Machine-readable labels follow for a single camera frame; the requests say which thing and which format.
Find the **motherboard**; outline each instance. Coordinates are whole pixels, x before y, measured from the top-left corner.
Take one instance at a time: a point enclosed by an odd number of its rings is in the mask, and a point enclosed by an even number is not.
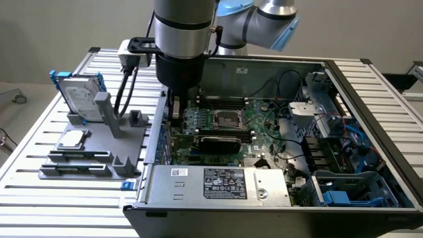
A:
[[[238,109],[206,105],[188,102],[184,123],[172,128],[172,164],[253,167],[265,159],[269,168],[280,167],[284,162],[273,158],[282,145],[273,112],[277,105],[264,101],[246,102]],[[213,143],[217,138],[230,140]]]

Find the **green circuit board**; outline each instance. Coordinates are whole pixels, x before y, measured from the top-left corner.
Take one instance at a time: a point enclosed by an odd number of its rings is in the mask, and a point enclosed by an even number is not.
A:
[[[184,113],[185,124],[182,128],[172,129],[172,164],[173,165],[198,165],[198,166],[248,166],[244,164],[245,158],[257,158],[261,153],[265,158],[272,160],[269,147],[273,145],[274,150],[281,146],[281,142],[272,139],[268,133],[281,139],[278,131],[265,128],[265,120],[273,123],[274,115],[270,110],[261,111],[260,106],[266,105],[262,101],[253,101],[242,110],[209,110],[198,109],[188,105]],[[216,126],[213,117],[216,112],[233,112],[241,119],[240,128]],[[232,155],[209,155],[198,152],[197,144],[201,136],[194,134],[194,129],[201,130],[238,130],[254,131],[256,139],[252,143],[241,143],[240,151]]]

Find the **white wall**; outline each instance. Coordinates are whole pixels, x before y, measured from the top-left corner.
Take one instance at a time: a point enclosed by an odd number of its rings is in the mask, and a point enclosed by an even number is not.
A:
[[[296,0],[301,23],[284,52],[250,54],[369,58],[382,72],[423,60],[421,0]],[[48,83],[92,46],[142,36],[152,0],[0,0],[0,81]]]

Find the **warning label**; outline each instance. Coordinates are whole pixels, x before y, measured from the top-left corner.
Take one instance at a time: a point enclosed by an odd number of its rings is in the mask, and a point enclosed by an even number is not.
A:
[[[204,169],[206,199],[246,199],[244,170]]]

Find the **slotted metal platform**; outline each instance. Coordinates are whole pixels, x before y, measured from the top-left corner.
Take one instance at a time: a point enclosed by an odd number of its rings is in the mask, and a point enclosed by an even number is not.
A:
[[[334,59],[349,83],[423,178],[421,117],[372,68],[354,59]],[[76,73],[104,75],[112,102],[121,73],[116,50],[89,53]],[[138,72],[128,110],[148,114],[149,125],[156,114],[161,84],[152,67]],[[68,108],[57,95],[0,169],[0,237],[136,238],[137,233],[120,206],[134,202],[134,191],[121,192],[118,181],[40,180],[37,172],[58,140],[68,119]],[[145,132],[140,161],[145,158],[150,129]],[[417,237],[420,229],[398,231],[384,238]]]

